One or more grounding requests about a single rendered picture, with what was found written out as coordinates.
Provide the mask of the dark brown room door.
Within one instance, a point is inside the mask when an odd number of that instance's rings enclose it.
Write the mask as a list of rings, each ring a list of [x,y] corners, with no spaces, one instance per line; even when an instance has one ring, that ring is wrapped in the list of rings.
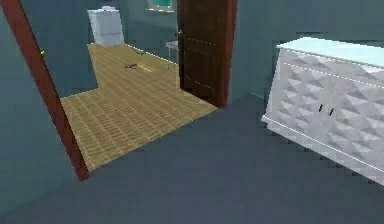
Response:
[[[218,108],[228,97],[238,0],[177,0],[180,88]]]

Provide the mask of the small grey side table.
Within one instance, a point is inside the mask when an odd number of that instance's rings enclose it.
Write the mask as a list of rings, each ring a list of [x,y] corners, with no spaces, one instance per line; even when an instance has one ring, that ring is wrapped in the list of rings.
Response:
[[[178,48],[178,41],[169,41],[169,42],[166,42],[165,43],[165,46],[166,48],[168,49],[168,61],[170,64],[173,65],[174,68],[177,67],[177,64],[175,62],[172,62],[171,61],[171,51],[172,50],[175,50],[175,51],[179,51],[179,48]]]

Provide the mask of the white diamond-pattern sideboard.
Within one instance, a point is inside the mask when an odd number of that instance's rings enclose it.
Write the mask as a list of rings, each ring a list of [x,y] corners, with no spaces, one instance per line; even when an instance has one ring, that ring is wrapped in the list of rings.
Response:
[[[302,37],[277,48],[267,128],[384,186],[384,47]]]

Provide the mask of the green framed wall picture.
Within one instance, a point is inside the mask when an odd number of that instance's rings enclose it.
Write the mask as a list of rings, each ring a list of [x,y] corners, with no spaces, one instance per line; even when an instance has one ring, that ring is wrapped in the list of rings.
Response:
[[[148,9],[156,12],[173,12],[172,0],[148,0]]]

